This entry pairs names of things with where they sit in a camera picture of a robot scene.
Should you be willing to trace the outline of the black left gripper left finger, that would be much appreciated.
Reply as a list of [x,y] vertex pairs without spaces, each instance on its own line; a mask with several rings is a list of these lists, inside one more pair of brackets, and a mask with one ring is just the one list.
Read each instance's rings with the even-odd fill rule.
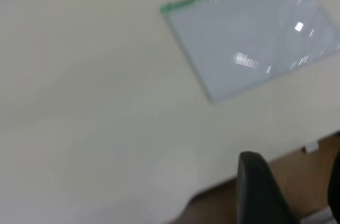
[[241,152],[237,170],[237,223],[299,222],[262,155]]

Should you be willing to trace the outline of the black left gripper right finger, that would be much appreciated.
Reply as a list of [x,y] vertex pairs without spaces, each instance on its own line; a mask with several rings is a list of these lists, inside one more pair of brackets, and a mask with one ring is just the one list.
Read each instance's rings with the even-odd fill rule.
[[331,170],[327,199],[335,221],[340,224],[340,152],[337,153]]

